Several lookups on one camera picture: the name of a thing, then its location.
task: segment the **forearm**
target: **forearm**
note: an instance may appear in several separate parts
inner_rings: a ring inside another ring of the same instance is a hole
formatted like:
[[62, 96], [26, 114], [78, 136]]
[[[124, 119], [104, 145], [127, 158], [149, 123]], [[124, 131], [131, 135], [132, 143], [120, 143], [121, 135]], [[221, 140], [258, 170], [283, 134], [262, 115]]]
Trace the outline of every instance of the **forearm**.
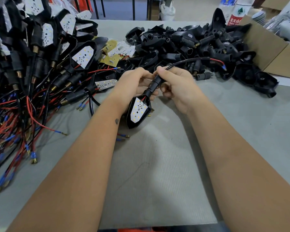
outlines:
[[290, 231], [290, 185], [204, 96], [188, 116], [232, 232]]
[[121, 115], [108, 97], [8, 231], [98, 229]]

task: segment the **chair leg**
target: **chair leg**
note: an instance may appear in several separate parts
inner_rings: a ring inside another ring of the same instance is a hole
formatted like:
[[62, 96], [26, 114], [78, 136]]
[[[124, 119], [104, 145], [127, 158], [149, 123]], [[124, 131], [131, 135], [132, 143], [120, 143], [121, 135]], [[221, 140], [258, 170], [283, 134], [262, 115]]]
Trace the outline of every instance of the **chair leg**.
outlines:
[[95, 6], [96, 17], [97, 17], [97, 19], [99, 19], [99, 14], [98, 14], [98, 9], [97, 9], [97, 3], [96, 3], [96, 0], [93, 0], [93, 5]]
[[75, 2], [75, 5], [76, 5], [76, 8], [77, 8], [77, 11], [78, 12], [81, 12], [81, 10], [79, 9], [78, 1], [77, 0], [74, 0], [74, 2]]
[[149, 20], [151, 20], [152, 0], [149, 0]]
[[86, 4], [87, 4], [87, 9], [90, 11], [90, 6], [89, 6], [88, 0], [86, 0]]
[[103, 16], [105, 18], [105, 11], [104, 11], [104, 4], [103, 4], [103, 0], [101, 0], [101, 6], [102, 6], [102, 11], [103, 11]]
[[135, 20], [135, 0], [132, 0], [133, 20]]
[[146, 19], [148, 20], [148, 6], [149, 6], [149, 0], [147, 0], [147, 6], [146, 6]]

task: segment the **gray table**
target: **gray table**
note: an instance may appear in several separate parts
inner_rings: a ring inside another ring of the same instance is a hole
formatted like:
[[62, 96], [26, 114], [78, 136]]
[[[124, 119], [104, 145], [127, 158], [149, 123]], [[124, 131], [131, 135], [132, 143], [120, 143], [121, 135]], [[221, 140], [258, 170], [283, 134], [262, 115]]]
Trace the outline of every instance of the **gray table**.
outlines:
[[[115, 20], [97, 23], [100, 36], [118, 40], [135, 26], [147, 29], [162, 24]], [[166, 23], [175, 29], [190, 24], [196, 23]], [[231, 125], [290, 183], [290, 87], [278, 86], [277, 95], [269, 99], [233, 79], [225, 82], [213, 77], [198, 85]], [[39, 163], [22, 164], [11, 186], [0, 193], [1, 231], [86, 126], [89, 108], [79, 112], [76, 106], [60, 109], [48, 124], [70, 135], [43, 131], [37, 152]], [[189, 121], [163, 97], [156, 98], [152, 106], [155, 112], [138, 128], [127, 130], [123, 122], [120, 124], [120, 132], [131, 138], [115, 145], [100, 228], [216, 223], [221, 216]], [[0, 175], [6, 167], [1, 168]]]

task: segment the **black cable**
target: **black cable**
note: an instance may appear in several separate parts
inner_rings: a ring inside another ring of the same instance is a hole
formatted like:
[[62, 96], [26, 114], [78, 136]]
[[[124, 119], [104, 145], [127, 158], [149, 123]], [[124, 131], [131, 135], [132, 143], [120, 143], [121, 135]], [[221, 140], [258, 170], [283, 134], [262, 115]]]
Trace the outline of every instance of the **black cable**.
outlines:
[[175, 67], [181, 63], [184, 63], [184, 62], [193, 62], [193, 61], [196, 61], [196, 60], [211, 60], [210, 57], [197, 57], [197, 58], [189, 58], [189, 59], [185, 59], [185, 60], [182, 60], [182, 61], [179, 61], [179, 62], [176, 62], [176, 63], [173, 63], [172, 65], [168, 66], [166, 68], [166, 70], [169, 70], [171, 69], [172, 67]]
[[95, 100], [95, 98], [93, 96], [90, 97], [92, 99], [92, 101], [97, 105], [97, 106], [100, 106], [101, 104]]
[[51, 72], [53, 71], [53, 67], [49, 70], [49, 72], [47, 73], [46, 77], [41, 81], [40, 84], [38, 84], [36, 87], [35, 87], [35, 90], [38, 89], [41, 85], [44, 84], [44, 82], [47, 80], [47, 78], [49, 77], [49, 75], [51, 74]]
[[50, 90], [50, 87], [52, 86], [52, 84], [54, 83], [55, 80], [57, 80], [57, 78], [59, 77], [60, 75], [56, 76], [49, 84], [49, 86], [47, 87], [47, 90], [46, 90], [46, 93], [45, 93], [45, 96], [44, 96], [44, 99], [43, 99], [43, 103], [42, 103], [42, 107], [43, 105], [45, 106], [45, 109], [44, 109], [44, 114], [43, 114], [43, 120], [42, 120], [42, 125], [45, 125], [46, 124], [46, 119], [47, 119], [47, 112], [48, 112], [48, 103], [49, 103], [49, 90]]
[[90, 114], [93, 116], [93, 105], [92, 105], [92, 97], [89, 98], [89, 109], [90, 109]]

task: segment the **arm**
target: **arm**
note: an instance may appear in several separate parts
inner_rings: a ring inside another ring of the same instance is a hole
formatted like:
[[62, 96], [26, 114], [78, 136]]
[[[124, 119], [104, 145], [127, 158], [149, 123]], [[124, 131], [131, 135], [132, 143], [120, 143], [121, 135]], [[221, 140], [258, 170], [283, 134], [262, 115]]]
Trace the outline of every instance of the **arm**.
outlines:
[[230, 230], [290, 231], [290, 185], [236, 132], [189, 72], [157, 71], [169, 83], [161, 86], [163, 94], [189, 117]]
[[122, 75], [7, 231], [97, 231], [120, 117], [150, 82], [141, 77], [153, 75], [143, 68]]

